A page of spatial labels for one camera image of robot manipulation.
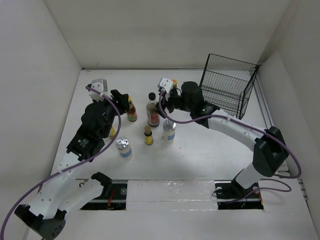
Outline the tall clear black-cap bottle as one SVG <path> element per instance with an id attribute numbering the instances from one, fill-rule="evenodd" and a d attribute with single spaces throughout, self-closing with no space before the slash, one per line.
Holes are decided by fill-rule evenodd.
<path id="1" fill-rule="evenodd" d="M 157 101 L 156 94 L 154 92 L 150 92 L 148 94 L 149 102 L 146 105 L 147 112 L 147 122 L 148 125 L 155 128 L 160 124 L 159 114 L 156 112 L 157 110 Z"/>

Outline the white jar silver lid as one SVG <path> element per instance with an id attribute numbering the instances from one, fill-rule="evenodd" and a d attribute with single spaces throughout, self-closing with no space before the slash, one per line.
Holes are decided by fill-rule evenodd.
<path id="1" fill-rule="evenodd" d="M 165 143 L 172 143 L 175 139 L 176 123 L 167 119 L 163 123 L 162 139 Z"/>
<path id="2" fill-rule="evenodd" d="M 122 158 L 126 160 L 130 160 L 132 158 L 132 148 L 126 137 L 119 137 L 115 141 L 115 146 Z"/>

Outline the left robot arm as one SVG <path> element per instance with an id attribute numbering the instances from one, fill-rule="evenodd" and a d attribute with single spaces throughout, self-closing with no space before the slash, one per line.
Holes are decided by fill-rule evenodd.
<path id="1" fill-rule="evenodd" d="M 66 148 L 56 172 L 39 185 L 41 190 L 28 204 L 17 203 L 14 214 L 45 240 L 54 240 L 66 225 L 67 217 L 90 200 L 107 198 L 111 194 L 112 179 L 101 172 L 94 173 L 78 192 L 67 195 L 84 168 L 108 147 L 115 118 L 129 108 L 128 94 L 111 90 L 111 96 L 87 86 L 92 98 L 81 116 L 81 125 Z"/>

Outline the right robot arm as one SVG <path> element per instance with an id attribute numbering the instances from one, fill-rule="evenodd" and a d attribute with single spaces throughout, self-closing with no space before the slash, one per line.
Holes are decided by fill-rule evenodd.
<path id="1" fill-rule="evenodd" d="M 177 90 L 173 80 L 163 77 L 158 84 L 158 90 L 156 110 L 163 118 L 167 118 L 167 113 L 172 113 L 173 110 L 188 112 L 192 122 L 223 133 L 253 152 L 252 163 L 221 190 L 223 199 L 246 196 L 258 181 L 274 176 L 288 158 L 285 141 L 278 128 L 272 126 L 263 129 L 245 124 L 220 107 L 207 102 L 196 82 L 184 82 L 181 89 Z"/>

